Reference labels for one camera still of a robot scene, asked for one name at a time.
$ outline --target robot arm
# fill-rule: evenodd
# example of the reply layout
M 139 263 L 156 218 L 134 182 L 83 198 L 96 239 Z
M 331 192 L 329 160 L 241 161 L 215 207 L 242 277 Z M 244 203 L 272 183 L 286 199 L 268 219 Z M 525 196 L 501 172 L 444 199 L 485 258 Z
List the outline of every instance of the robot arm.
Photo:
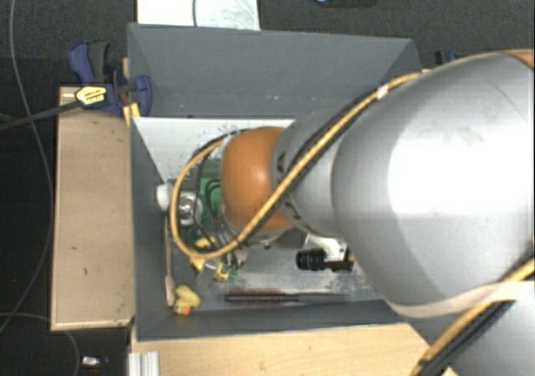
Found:
M 234 138 L 221 188 L 237 242 L 290 224 L 343 238 L 385 300 L 403 306 L 503 279 L 533 248 L 533 52 L 465 58 L 394 87 Z M 452 367 L 531 374 L 534 311 L 531 288 Z M 456 315 L 405 318 L 432 343 Z

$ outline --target yellow connector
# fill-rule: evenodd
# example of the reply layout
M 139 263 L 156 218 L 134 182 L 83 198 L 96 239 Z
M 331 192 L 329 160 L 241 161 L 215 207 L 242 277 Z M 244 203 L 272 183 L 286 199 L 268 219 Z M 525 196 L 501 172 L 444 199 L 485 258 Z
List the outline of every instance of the yellow connector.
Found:
M 181 304 L 185 304 L 193 308 L 199 307 L 201 305 L 201 298 L 199 297 L 199 295 L 185 284 L 181 284 L 175 290 L 175 293 L 178 297 L 177 302 L 180 302 Z

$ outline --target blue clamp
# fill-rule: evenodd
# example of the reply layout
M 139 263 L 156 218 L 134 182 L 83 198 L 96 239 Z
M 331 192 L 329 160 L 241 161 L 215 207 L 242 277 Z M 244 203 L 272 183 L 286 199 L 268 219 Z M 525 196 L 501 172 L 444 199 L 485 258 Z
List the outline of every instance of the blue clamp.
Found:
M 135 101 L 140 106 L 140 114 L 147 116 L 152 105 L 152 87 L 145 75 L 136 76 L 134 83 L 118 69 L 113 69 L 107 61 L 110 44 L 107 42 L 79 42 L 69 50 L 69 64 L 78 76 L 83 86 L 98 85 L 105 88 L 101 92 L 98 102 L 85 104 L 78 99 L 83 109 L 97 109 L 109 112 L 115 116 L 123 116 L 123 107 Z

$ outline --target gray box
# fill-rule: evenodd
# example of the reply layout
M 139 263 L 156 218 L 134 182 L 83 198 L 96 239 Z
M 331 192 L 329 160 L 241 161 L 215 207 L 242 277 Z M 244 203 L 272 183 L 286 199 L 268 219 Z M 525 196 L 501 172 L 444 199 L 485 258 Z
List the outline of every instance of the gray box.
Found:
M 409 39 L 139 24 L 130 24 L 128 39 L 130 76 L 149 75 L 154 89 L 150 115 L 162 117 L 137 122 L 131 128 L 138 339 L 398 322 L 373 294 L 356 302 L 212 310 L 177 317 L 166 306 L 163 216 L 155 203 L 155 188 L 167 180 L 169 165 L 173 165 L 164 155 L 175 145 L 173 134 L 163 133 L 173 124 L 165 117 L 269 121 L 340 106 L 397 75 L 420 70 L 414 43 Z M 180 162 L 176 164 L 178 172 Z M 174 255 L 177 271 L 184 262 L 176 252 Z M 178 282 L 191 280 L 186 267 L 183 271 Z M 175 275 L 180 277 L 180 270 Z

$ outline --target yellow cable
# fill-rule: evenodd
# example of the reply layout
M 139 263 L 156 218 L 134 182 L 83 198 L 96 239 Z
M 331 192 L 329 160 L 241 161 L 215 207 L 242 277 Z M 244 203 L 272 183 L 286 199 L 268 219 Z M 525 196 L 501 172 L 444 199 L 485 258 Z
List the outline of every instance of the yellow cable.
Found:
M 412 79 L 420 76 L 421 73 L 411 73 L 405 74 L 398 78 L 392 79 L 389 83 L 385 85 L 387 92 L 405 82 L 408 82 Z M 242 229 L 242 231 L 237 235 L 235 241 L 229 242 L 225 246 L 218 248 L 214 251 L 208 252 L 199 252 L 193 248 L 190 248 L 182 239 L 180 235 L 180 222 L 178 222 L 176 217 L 176 208 L 180 195 L 180 189 L 182 181 L 186 177 L 186 174 L 189 172 L 195 164 L 201 160 L 204 156 L 209 155 L 214 149 L 222 145 L 223 139 L 218 140 L 212 145 L 208 146 L 203 151 L 195 155 L 191 160 L 186 164 L 184 169 L 179 174 L 176 179 L 175 188 L 173 190 L 173 196 L 171 198 L 169 218 L 171 224 L 171 233 L 173 235 L 173 240 L 176 245 L 186 254 L 188 257 L 200 257 L 204 259 L 211 259 L 216 257 L 224 256 L 225 254 L 231 252 L 238 247 L 251 232 L 255 229 L 258 223 L 264 218 L 264 216 L 277 204 L 280 200 L 283 193 L 288 189 L 288 187 L 293 183 L 293 181 L 301 174 L 301 171 L 304 167 L 321 151 L 321 149 L 343 128 L 347 123 L 351 121 L 352 118 L 357 116 L 362 112 L 366 107 L 371 103 L 376 101 L 378 98 L 378 90 L 375 90 L 369 94 L 365 99 L 360 101 L 355 105 L 347 114 L 342 116 L 333 126 L 331 126 L 325 134 L 301 157 L 301 159 L 295 164 L 295 166 L 284 176 L 282 181 L 278 184 L 275 191 L 269 196 L 267 201 L 264 203 L 262 208 L 257 212 L 257 214 L 247 223 L 247 225 Z
M 522 281 L 530 277 L 533 274 L 534 264 L 535 260 L 531 259 L 529 262 L 519 267 L 516 271 L 503 278 L 503 281 Z M 418 376 L 425 367 L 425 365 L 421 365 L 422 361 L 429 362 L 435 358 L 462 330 L 464 330 L 479 315 L 484 313 L 490 306 L 492 306 L 492 303 L 482 303 L 481 305 L 476 305 L 475 307 L 468 309 L 453 323 L 451 323 L 421 356 L 418 364 L 410 372 L 410 376 Z

